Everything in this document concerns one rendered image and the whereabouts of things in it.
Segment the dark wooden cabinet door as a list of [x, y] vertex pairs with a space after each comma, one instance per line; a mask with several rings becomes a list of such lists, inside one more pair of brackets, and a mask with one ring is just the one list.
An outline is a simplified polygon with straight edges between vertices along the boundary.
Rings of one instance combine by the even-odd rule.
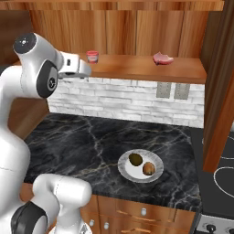
[[15, 39], [33, 31], [25, 10], [0, 10], [0, 65], [14, 64], [18, 57], [13, 50]]

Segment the wooden drawer front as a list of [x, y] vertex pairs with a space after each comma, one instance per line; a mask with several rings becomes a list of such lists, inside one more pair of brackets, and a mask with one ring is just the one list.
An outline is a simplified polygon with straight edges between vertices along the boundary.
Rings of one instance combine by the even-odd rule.
[[[109, 223], [109, 228], [104, 229], [104, 223]], [[188, 234], [181, 229], [171, 229], [163, 226], [148, 225], [135, 222], [129, 218], [111, 218], [100, 215], [101, 234]]]
[[[195, 213], [171, 207], [145, 204], [113, 197], [98, 196], [101, 215], [114, 218], [131, 218], [134, 221], [152, 225], [189, 229]], [[141, 209], [146, 208], [146, 216], [141, 215]]]

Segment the black hob stove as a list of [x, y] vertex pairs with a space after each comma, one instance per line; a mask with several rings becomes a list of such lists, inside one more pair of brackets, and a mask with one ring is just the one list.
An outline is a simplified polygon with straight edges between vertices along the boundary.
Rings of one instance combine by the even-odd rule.
[[[214, 173], [202, 169], [203, 130], [191, 128], [197, 166], [201, 208], [196, 212], [189, 234], [228, 234], [234, 227], [234, 132], [230, 132]], [[207, 225], [216, 230], [210, 233]]]

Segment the grey wall outlet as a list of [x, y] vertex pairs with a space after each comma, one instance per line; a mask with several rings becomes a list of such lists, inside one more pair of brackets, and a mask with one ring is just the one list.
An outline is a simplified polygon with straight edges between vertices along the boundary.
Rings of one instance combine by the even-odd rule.
[[176, 100], [186, 100], [188, 98], [190, 85], [187, 83], [177, 83], [175, 85], [175, 96]]
[[158, 82], [156, 89], [157, 98], [170, 98], [171, 83], [170, 82]]

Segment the red jam jar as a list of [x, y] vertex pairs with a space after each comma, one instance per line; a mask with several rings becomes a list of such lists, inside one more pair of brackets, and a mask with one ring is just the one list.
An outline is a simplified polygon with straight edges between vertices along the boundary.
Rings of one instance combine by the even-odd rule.
[[87, 60], [91, 64], [95, 64], [99, 60], [99, 52], [95, 50], [90, 50], [86, 52]]

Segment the grey round plate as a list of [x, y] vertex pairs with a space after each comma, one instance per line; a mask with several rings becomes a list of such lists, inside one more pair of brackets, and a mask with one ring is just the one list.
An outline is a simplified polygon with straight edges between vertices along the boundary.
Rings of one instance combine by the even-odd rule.
[[[134, 166], [131, 164], [129, 155], [139, 154], [143, 162]], [[145, 175], [143, 168], [145, 163], [151, 163], [155, 172], [152, 175]], [[126, 179], [135, 183], [151, 183], [157, 180], [164, 172], [164, 163], [162, 159], [155, 153], [144, 149], [133, 149], [125, 152], [118, 160], [118, 170]]]

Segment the wooden side panel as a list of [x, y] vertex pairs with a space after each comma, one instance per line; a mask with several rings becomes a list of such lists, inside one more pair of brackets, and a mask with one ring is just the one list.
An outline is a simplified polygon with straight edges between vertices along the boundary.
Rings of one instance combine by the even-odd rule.
[[9, 129], [25, 140], [49, 113], [46, 99], [17, 98], [13, 101], [9, 119]]

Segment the pink meat piece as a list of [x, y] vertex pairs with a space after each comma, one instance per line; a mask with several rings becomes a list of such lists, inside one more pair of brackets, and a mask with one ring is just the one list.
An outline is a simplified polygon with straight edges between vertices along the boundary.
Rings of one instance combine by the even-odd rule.
[[163, 55], [161, 52], [154, 54], [153, 61], [156, 65], [169, 65], [174, 59], [168, 57], [167, 55]]

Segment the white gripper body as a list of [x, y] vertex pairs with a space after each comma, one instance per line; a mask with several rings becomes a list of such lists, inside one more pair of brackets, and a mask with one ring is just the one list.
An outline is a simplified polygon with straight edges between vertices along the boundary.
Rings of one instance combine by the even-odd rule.
[[64, 78], [88, 78], [91, 75], [90, 66], [80, 58], [68, 58], [58, 72], [60, 79]]

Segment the open wooden wall cabinet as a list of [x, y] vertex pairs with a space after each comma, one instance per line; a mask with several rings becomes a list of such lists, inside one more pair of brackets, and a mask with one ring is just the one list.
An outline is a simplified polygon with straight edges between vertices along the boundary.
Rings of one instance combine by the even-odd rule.
[[[59, 50], [100, 53], [94, 77], [203, 84], [200, 60], [208, 15], [224, 0], [15, 0], [33, 28]], [[156, 65], [154, 54], [173, 58]]]

